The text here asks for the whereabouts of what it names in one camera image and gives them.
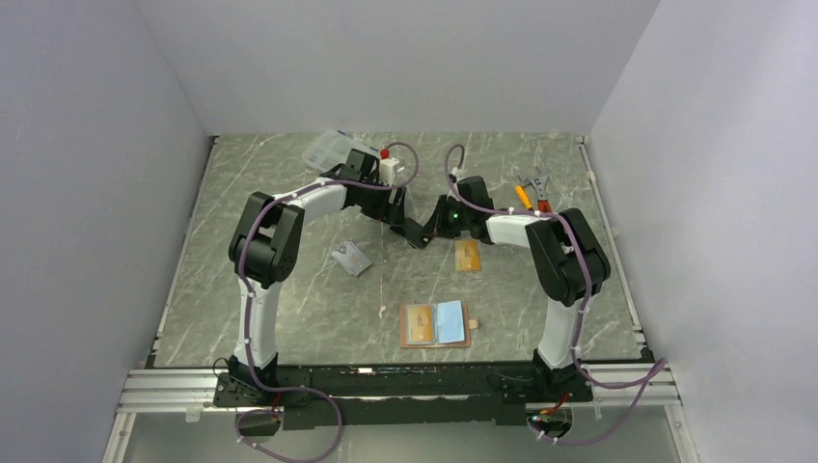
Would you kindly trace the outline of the white silver card stack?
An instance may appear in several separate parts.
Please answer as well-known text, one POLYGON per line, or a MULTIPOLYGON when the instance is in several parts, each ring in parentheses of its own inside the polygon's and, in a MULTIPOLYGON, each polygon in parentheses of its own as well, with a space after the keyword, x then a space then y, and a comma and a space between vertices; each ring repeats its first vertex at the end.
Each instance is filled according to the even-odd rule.
POLYGON ((331 257, 351 276, 358 277, 372 261, 352 242, 343 241, 331 252, 331 257))

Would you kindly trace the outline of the gold credit card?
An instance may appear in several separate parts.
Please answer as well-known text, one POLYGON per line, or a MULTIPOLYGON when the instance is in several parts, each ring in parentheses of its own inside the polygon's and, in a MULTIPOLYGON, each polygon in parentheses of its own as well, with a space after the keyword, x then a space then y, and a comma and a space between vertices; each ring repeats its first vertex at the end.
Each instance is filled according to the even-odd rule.
POLYGON ((409 344, 435 341, 434 310, 431 306, 412 305, 406 308, 406 340, 409 344))

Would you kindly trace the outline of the brown leather card holder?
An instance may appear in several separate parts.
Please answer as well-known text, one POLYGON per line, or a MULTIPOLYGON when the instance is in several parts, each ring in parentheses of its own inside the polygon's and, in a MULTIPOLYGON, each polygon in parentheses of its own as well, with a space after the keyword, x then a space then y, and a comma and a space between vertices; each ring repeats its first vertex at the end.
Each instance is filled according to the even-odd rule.
POLYGON ((404 304, 399 308, 401 348, 465 348, 479 319, 472 318, 461 300, 433 304, 404 304))

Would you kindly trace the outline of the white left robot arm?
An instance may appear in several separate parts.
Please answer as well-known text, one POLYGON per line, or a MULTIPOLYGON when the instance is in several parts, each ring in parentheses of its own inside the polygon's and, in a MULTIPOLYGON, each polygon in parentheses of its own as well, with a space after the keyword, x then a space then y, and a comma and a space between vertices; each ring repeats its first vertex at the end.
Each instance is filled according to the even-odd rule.
POLYGON ((243 303, 229 369, 252 404, 265 404, 277 392, 278 301, 295 267, 304 227, 357 207, 368 218, 402 230, 408 184, 397 182, 396 171, 388 148, 377 154, 351 150, 345 162, 309 184, 275 196, 256 192, 248 199, 229 246, 243 303))

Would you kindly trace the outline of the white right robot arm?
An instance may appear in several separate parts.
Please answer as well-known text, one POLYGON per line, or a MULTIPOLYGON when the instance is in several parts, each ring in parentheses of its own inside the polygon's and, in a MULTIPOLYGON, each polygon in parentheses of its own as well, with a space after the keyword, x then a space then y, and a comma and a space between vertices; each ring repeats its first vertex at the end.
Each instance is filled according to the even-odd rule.
POLYGON ((569 377, 564 368, 579 360, 580 334, 590 301, 611 277, 610 261, 583 212, 497 209, 480 176, 459 181, 447 175, 450 192, 441 197, 432 221, 435 233, 469 232, 490 245, 524 248, 548 297, 542 338, 536 354, 545 366, 532 373, 532 389, 544 400, 564 393, 569 377))

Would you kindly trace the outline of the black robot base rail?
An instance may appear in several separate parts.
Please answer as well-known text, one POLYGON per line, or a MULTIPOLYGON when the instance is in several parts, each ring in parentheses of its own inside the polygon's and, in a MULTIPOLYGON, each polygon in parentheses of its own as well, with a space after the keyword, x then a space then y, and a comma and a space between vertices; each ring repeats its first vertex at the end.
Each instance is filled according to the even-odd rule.
POLYGON ((573 368, 550 371, 539 360, 371 366, 283 365, 252 384, 245 367, 217 375, 217 408, 274 406, 285 430, 317 426, 492 422, 523 425, 539 407, 592 401, 573 368))

